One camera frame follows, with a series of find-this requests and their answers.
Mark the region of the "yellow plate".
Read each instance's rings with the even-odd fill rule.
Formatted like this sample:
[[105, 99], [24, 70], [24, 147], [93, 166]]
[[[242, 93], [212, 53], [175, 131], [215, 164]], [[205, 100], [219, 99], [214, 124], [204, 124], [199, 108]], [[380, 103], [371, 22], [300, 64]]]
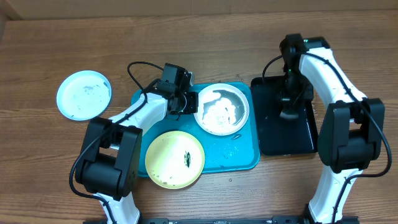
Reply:
[[203, 146], [196, 137], [183, 131], [169, 131], [156, 137], [145, 156], [150, 179], [165, 189], [192, 185], [204, 166]]

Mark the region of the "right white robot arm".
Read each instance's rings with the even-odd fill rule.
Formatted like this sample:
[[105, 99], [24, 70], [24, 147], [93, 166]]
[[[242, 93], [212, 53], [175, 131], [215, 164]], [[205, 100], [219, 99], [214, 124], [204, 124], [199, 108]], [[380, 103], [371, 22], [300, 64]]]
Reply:
[[343, 207], [356, 179], [376, 178], [392, 165], [392, 153], [382, 132], [385, 107], [369, 99], [346, 77], [323, 37], [286, 35], [279, 45], [284, 61], [282, 118], [297, 118], [298, 102], [312, 87], [326, 113], [318, 134], [323, 171], [306, 208], [308, 223], [343, 223]]

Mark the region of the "pink speckled plate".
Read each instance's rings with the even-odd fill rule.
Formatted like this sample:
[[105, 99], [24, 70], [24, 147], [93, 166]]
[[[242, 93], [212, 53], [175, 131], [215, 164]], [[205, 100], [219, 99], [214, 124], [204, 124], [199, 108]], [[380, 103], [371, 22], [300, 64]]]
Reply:
[[198, 125], [206, 132], [227, 136], [238, 132], [249, 119], [249, 102], [239, 88], [226, 83], [204, 87], [198, 92]]

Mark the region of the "light blue plate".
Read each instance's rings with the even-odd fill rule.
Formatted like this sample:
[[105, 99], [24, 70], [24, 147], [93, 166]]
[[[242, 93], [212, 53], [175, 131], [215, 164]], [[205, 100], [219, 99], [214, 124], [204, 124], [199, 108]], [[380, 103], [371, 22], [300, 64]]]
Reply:
[[104, 112], [111, 97], [111, 84], [104, 75], [93, 70], [82, 70], [62, 82], [57, 91], [56, 103], [64, 117], [85, 121]]

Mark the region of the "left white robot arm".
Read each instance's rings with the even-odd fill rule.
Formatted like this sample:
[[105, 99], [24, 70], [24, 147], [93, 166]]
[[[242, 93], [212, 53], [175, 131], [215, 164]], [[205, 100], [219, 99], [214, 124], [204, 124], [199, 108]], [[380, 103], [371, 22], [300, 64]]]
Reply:
[[168, 114], [197, 112], [198, 93], [189, 88], [156, 79], [126, 111], [88, 123], [69, 184], [74, 194], [101, 202], [105, 223], [139, 223], [141, 214], [131, 189], [137, 180], [142, 137]]

